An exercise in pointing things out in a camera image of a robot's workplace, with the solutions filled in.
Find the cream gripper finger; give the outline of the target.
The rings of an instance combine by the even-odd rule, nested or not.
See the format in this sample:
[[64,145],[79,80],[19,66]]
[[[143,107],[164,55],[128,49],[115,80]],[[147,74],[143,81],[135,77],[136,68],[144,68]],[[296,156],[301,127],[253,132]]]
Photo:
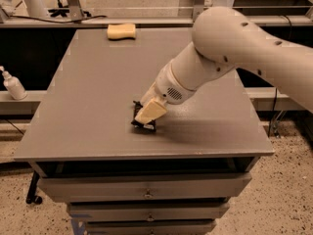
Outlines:
[[143,97],[140,100],[140,103],[142,105],[147,104],[151,99],[158,96],[159,93],[157,92],[157,85],[153,83],[151,87],[148,89],[148,91],[143,95]]
[[135,116],[135,120],[142,124],[148,124],[149,122],[162,117],[166,113],[167,108],[163,103],[156,98],[153,98],[139,110]]

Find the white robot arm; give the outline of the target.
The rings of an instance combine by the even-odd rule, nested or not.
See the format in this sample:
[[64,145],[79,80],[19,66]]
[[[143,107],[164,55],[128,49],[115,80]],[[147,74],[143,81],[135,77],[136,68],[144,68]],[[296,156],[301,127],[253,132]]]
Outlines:
[[313,112],[313,50],[273,36],[240,12],[211,7],[192,28],[192,41],[166,64],[140,100],[134,121],[148,124],[205,83],[229,71],[250,71]]

